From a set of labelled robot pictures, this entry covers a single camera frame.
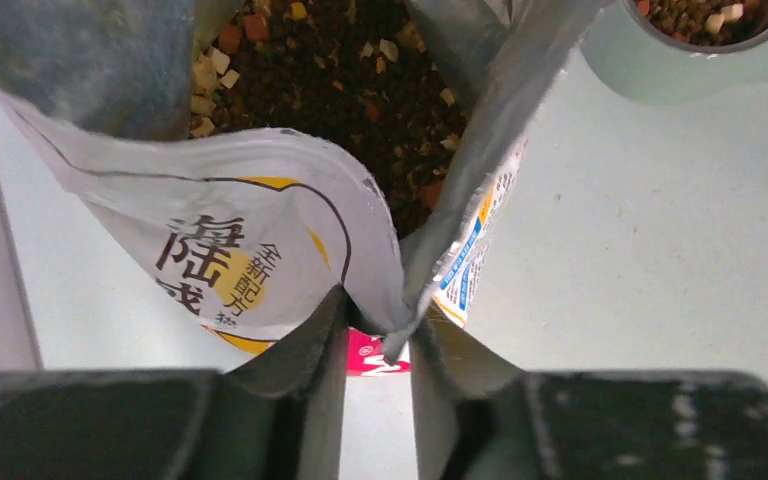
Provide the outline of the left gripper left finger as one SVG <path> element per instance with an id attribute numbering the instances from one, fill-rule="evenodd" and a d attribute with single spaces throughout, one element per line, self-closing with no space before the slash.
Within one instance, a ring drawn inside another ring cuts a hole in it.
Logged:
<path id="1" fill-rule="evenodd" d="M 334 479 L 348 298 L 220 372 L 0 372 L 0 479 Z"/>

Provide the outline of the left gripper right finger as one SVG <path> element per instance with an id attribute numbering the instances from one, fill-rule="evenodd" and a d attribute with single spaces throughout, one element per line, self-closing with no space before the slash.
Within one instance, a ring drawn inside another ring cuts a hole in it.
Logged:
<path id="1" fill-rule="evenodd" d="M 423 479 L 768 479 L 754 376 L 526 371 L 445 320 L 410 347 Z"/>

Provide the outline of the pet food bag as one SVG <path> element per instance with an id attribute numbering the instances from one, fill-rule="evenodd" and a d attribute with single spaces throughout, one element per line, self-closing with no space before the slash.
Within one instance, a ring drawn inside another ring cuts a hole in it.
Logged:
<path id="1" fill-rule="evenodd" d="M 235 1 L 0 1 L 0 103 L 61 185 L 208 329 L 260 353 L 335 286 L 395 361 L 430 306 L 464 324 L 527 126 L 603 1 L 411 1 L 470 119 L 402 249 L 373 175 L 290 128 L 189 140 L 195 50 Z"/>

